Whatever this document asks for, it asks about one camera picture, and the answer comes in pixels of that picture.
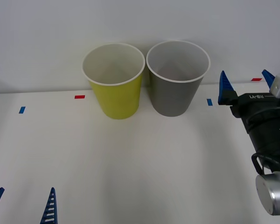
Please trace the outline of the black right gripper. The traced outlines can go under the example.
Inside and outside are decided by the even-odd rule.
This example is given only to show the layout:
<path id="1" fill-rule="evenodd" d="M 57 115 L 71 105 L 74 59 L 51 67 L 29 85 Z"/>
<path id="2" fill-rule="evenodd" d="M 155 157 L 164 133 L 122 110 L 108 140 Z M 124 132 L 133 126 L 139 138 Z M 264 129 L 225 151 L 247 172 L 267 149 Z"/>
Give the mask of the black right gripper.
<path id="1" fill-rule="evenodd" d="M 263 70 L 262 75 L 271 90 L 275 76 L 269 71 Z M 220 74 L 219 79 L 219 105 L 231 106 L 231 112 L 236 118 L 251 117 L 259 112 L 280 108 L 280 98 L 271 93 L 245 93 L 238 97 L 233 89 L 225 71 Z"/>

